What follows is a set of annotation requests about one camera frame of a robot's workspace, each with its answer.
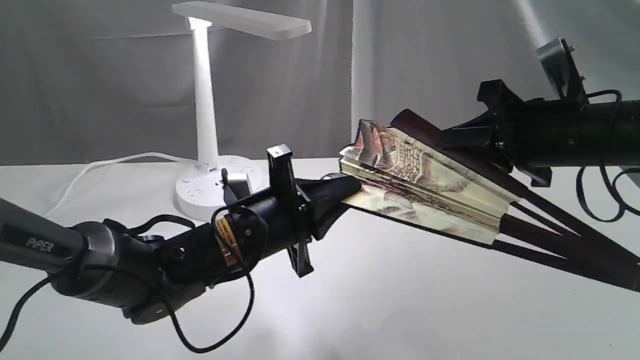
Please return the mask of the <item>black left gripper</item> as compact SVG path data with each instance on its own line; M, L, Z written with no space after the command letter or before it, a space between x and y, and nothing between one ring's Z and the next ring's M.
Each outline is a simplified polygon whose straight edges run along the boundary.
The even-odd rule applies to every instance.
M233 264L217 269L220 279L247 275L262 259L285 250L298 277L313 272L307 244L322 240L347 210L343 203L361 191L352 176L321 179L299 178L296 182L285 145L268 148L269 187L232 205L227 214L212 217L212 230L219 248Z

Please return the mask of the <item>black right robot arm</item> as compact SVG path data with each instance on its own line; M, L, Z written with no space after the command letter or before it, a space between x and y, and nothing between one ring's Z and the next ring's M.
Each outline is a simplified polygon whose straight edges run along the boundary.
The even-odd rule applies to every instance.
M487 110L443 130L444 150L476 155L506 173L550 187L554 167L638 166L639 101L592 104L587 96L523 100L503 80L485 80L477 100Z

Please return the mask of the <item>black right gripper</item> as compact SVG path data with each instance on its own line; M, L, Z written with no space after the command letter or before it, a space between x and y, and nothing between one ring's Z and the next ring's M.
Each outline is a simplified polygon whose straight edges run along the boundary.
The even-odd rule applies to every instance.
M494 158L494 164L510 174L515 169L530 178L530 186L549 188L553 179L550 167L528 164L516 144L518 120L524 115L525 101L502 79L483 81L477 100L487 111L462 124L441 130L437 146L443 150L480 153Z

